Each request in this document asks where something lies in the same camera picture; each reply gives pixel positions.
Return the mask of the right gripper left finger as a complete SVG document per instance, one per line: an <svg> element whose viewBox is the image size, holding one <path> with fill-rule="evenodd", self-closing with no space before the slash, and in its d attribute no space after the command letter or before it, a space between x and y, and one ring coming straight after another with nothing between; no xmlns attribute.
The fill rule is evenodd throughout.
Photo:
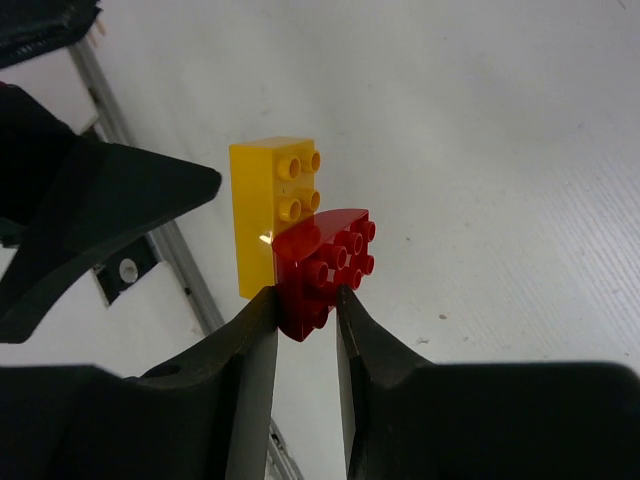
<svg viewBox="0 0 640 480"><path fill-rule="evenodd" d="M260 479L279 300L262 289L223 327L140 377L89 365L1 371L5 479Z"/></svg>

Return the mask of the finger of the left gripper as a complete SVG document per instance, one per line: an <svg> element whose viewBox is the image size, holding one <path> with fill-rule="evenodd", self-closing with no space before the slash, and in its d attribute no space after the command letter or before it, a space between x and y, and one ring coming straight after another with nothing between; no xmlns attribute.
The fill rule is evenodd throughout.
<svg viewBox="0 0 640 480"><path fill-rule="evenodd" d="M20 87L1 87L1 340L25 342L87 270L212 200L211 168L75 134Z"/></svg>

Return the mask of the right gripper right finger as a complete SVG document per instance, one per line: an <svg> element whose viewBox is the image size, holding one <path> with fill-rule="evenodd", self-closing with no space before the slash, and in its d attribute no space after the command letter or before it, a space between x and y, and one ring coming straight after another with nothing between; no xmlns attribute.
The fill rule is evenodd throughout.
<svg viewBox="0 0 640 480"><path fill-rule="evenodd" d="M639 377L612 362L436 364L337 293L351 479L635 479Z"/></svg>

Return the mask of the red lego brick cluster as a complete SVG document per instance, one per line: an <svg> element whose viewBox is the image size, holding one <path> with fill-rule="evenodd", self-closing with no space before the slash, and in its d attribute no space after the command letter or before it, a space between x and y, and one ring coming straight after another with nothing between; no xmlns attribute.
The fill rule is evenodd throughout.
<svg viewBox="0 0 640 480"><path fill-rule="evenodd" d="M356 290L373 273L368 249L375 235L369 211L351 208L317 213L275 238L276 290L284 308L279 329L286 336L302 342L323 328L339 287Z"/></svg>

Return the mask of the yellow lego brick cluster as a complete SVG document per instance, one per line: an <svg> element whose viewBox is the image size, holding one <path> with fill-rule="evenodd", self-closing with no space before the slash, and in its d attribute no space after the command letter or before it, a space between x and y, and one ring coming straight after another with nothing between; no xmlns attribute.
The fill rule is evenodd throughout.
<svg viewBox="0 0 640 480"><path fill-rule="evenodd" d="M272 242L314 215L321 155L311 138L276 136L229 147L239 294L276 282Z"/></svg>

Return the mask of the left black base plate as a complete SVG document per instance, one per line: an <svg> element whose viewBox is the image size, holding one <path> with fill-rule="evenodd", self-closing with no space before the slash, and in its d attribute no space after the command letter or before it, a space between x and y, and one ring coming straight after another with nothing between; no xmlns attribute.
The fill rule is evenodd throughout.
<svg viewBox="0 0 640 480"><path fill-rule="evenodd" d="M105 305L109 307L158 263L155 246L147 235L118 250L92 267Z"/></svg>

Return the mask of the aluminium rail front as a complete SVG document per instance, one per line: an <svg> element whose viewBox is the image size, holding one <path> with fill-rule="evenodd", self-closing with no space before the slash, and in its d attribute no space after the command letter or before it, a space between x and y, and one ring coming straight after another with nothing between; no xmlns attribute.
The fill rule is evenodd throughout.
<svg viewBox="0 0 640 480"><path fill-rule="evenodd" d="M124 438L136 444L125 473L136 479L297 479L271 408L282 309L263 289L225 320L177 226L179 216L211 201L218 172L137 149L95 53L87 41L71 50L94 93L101 134L116 150L112 218L149 234L190 303L204 339L136 379L143 394L125 402Z"/></svg>

